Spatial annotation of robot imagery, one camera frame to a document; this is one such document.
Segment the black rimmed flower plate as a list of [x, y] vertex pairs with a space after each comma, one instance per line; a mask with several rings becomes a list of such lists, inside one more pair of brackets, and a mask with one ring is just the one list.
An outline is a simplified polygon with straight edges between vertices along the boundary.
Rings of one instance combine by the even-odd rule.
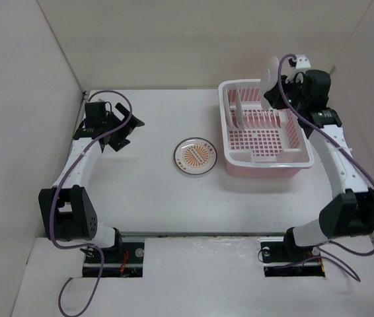
[[272, 57], [267, 63], [263, 76], [260, 80], [261, 106], [264, 110], [269, 110], [272, 108], [270, 103], [264, 97], [264, 94], [273, 89], [277, 84], [279, 64], [279, 59], [276, 56]]

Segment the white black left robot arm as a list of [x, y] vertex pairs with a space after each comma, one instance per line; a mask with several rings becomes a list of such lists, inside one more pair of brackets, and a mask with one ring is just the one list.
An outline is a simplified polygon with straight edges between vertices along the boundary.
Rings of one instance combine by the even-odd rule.
[[58, 248], [97, 248], [109, 262], [123, 255], [118, 229], [101, 223], [88, 195], [93, 167], [105, 148], [118, 152], [129, 145], [128, 136], [144, 123], [131, 106], [111, 105], [104, 100], [85, 104], [85, 117], [75, 130], [71, 151], [59, 178], [40, 190], [38, 201], [47, 237]]

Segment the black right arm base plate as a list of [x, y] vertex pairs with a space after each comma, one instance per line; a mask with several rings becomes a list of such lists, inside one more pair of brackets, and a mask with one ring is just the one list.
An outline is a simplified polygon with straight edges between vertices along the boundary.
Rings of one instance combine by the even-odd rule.
[[258, 259], [265, 277], [325, 277], [323, 262], [315, 247], [288, 249], [280, 239], [261, 239]]

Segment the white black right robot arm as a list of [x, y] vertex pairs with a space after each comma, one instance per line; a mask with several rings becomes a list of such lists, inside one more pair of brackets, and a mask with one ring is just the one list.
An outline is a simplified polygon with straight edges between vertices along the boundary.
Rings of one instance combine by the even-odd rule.
[[[332, 190], [332, 201], [318, 218], [306, 225], [291, 227], [281, 243], [281, 252], [296, 260], [306, 249], [335, 243], [345, 236], [365, 236], [374, 231], [374, 179], [352, 157], [344, 139], [338, 113], [328, 107], [330, 75], [310, 69], [292, 79], [269, 67], [263, 84], [266, 107], [290, 110], [297, 118], [324, 166]], [[369, 252], [354, 253], [370, 256]]]

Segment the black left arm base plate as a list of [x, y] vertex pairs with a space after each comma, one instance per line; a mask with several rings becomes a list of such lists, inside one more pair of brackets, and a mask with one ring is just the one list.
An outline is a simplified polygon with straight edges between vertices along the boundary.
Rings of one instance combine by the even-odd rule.
[[[85, 254], [82, 277], [97, 277], [101, 264], [100, 254], [91, 247], [81, 249], [81, 251]], [[104, 254], [102, 278], [143, 277], [144, 242], [124, 242], [121, 251], [115, 248], [102, 251]]]

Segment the green rimmed white plate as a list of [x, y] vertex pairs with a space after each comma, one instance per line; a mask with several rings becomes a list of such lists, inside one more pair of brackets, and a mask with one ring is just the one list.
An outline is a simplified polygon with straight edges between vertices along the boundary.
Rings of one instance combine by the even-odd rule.
[[231, 119], [231, 127], [237, 128], [236, 105], [235, 105], [235, 90], [227, 91], [227, 105], [229, 109], [229, 118]]

